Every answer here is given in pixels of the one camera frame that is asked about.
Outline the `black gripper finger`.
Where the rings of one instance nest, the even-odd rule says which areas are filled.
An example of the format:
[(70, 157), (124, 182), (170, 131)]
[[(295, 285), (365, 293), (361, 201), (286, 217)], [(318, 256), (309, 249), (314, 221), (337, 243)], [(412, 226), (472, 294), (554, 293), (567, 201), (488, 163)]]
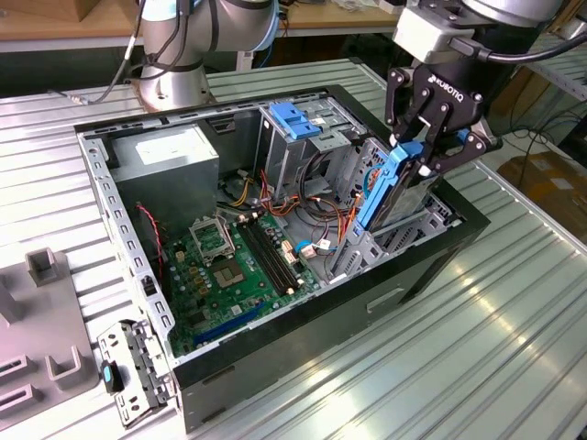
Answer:
[(425, 124), (432, 127), (432, 123), (424, 119), (424, 111), (434, 95), (428, 82), (430, 74), (428, 67), (388, 71), (384, 119), (391, 128), (392, 146), (414, 140)]
[(418, 175), (422, 178), (444, 174), (503, 145), (485, 115), (475, 124), (449, 131), (448, 121), (453, 113), (450, 104), (442, 104), (429, 123), (418, 159)]

